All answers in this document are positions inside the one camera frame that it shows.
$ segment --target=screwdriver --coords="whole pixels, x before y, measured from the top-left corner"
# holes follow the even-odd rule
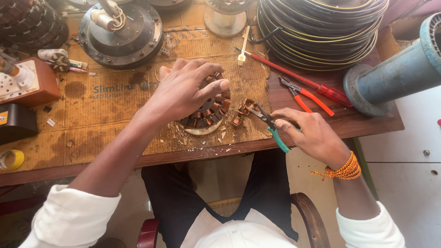
[[[240,49],[238,47],[234,47],[234,48],[236,50],[242,52],[242,49]],[[260,61],[260,62],[262,62],[264,64],[267,64],[267,65],[269,65],[269,66],[271,66],[271,67],[273,67],[273,68],[275,68],[275,69],[277,69],[277,70],[279,70],[281,72],[284,72],[284,73],[290,75],[291,77],[301,81],[302,83],[305,83],[305,84],[307,84],[309,86],[314,87],[318,93],[324,94],[327,98],[330,98],[330,99],[332,99],[332,100],[334,100],[334,101],[336,101],[336,102],[338,102],[340,104],[343,104],[343,105],[345,105],[347,107],[352,107],[351,102],[348,100],[348,97],[346,96],[346,94],[344,92],[341,92],[341,91],[339,91],[339,90],[337,90],[335,88],[329,87],[329,86],[327,86],[324,83],[322,83],[322,84],[315,83],[315,82],[313,82],[313,81],[311,81],[309,79],[306,79],[306,78],[304,78],[304,77],[302,77],[302,76],[300,76],[300,75],[298,75],[298,74],[296,74],[296,73],[294,73],[292,71],[289,71],[289,70],[287,70],[287,69],[285,69],[285,68],[283,68],[283,67],[281,67],[279,65],[276,65],[276,64],[270,62],[269,60],[263,59],[263,58],[261,58],[261,57],[259,57],[257,55],[249,53],[247,51],[245,51],[244,53],[246,55],[249,55],[251,58],[253,58],[255,60],[258,60],[258,61]]]

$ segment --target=wooden table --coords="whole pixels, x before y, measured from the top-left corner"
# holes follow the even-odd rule
[[[374,50],[364,61],[363,64],[368,64],[375,66],[380,63],[378,53]],[[340,72],[328,72],[328,73],[317,73],[309,71],[301,71],[295,68],[290,68],[290,70],[316,82],[326,83],[329,86],[335,87],[339,90],[343,90],[343,77],[345,71]],[[270,77],[268,78],[268,96],[269,105],[271,110],[281,109],[285,107],[302,110],[301,107],[292,98],[289,90],[281,86],[277,77],[280,72],[272,69]],[[307,88],[311,93],[318,95],[312,88]],[[327,115],[318,105],[316,105],[312,100],[302,97],[303,101],[313,112],[320,112],[322,116],[328,121],[334,131],[341,138],[358,137],[364,135],[372,135],[377,133],[392,132],[403,130],[404,125],[401,121],[400,114],[396,106],[387,115],[382,117],[368,117],[359,113],[355,108],[348,108],[343,105],[337,104],[334,101],[320,97],[320,99],[334,111],[335,116],[330,117]],[[294,147],[293,141],[284,133],[280,134],[280,137],[285,142],[288,147]],[[159,153],[144,155],[140,158],[136,165],[136,168],[141,168],[149,165],[166,164],[173,162],[182,162],[190,160],[200,160],[208,158],[218,158],[223,156],[231,156],[238,154],[250,153],[258,150],[265,150],[276,148],[277,145],[274,139],[262,139],[249,142],[234,143],[231,145],[220,145],[214,146],[210,150],[197,150],[194,151],[176,151],[168,153]],[[88,164],[75,164],[66,165],[61,167],[47,168],[47,169],[37,169],[31,171],[23,171],[9,174],[0,175],[0,186],[22,184],[34,181],[56,179],[63,177],[77,176]]]

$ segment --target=orange thread bracelet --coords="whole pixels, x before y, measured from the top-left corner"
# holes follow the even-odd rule
[[[340,169],[333,171],[329,168],[329,166],[327,166],[325,168],[324,174],[319,173],[317,171],[313,171],[311,172],[311,174],[317,174],[323,176],[323,178],[321,179],[322,181],[325,180],[325,177],[330,177],[330,178],[338,177],[340,179],[350,180],[350,179],[355,179],[361,175],[361,167],[358,164],[357,157],[355,157],[354,152],[351,151],[351,157],[346,162],[346,164]]]

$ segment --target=wooden chair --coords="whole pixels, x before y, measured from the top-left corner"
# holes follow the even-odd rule
[[[242,197],[235,197],[215,202],[208,205],[219,215],[228,217],[239,206]],[[331,248],[325,225],[314,203],[303,193],[291,195],[291,203],[299,210],[305,222],[311,248]],[[155,248],[158,235],[159,219],[144,221],[138,236],[138,248]]]

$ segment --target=copper scraps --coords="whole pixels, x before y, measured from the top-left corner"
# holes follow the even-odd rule
[[[221,73],[216,72],[205,78],[201,83],[200,89],[208,84],[222,79]],[[231,104],[230,90],[226,90],[221,94],[216,95],[213,98],[208,99],[196,112],[193,114],[178,120],[177,122],[184,126],[184,128],[191,129],[206,129],[212,125],[216,125],[222,120],[225,114],[228,112],[228,108]]]
[[[260,110],[257,107],[256,103],[257,102],[254,99],[246,98],[243,101],[243,104],[239,107],[236,118],[230,121],[230,123],[236,127],[240,126],[242,124],[243,117],[247,116],[250,113],[249,109],[254,109],[255,111],[260,113]]]

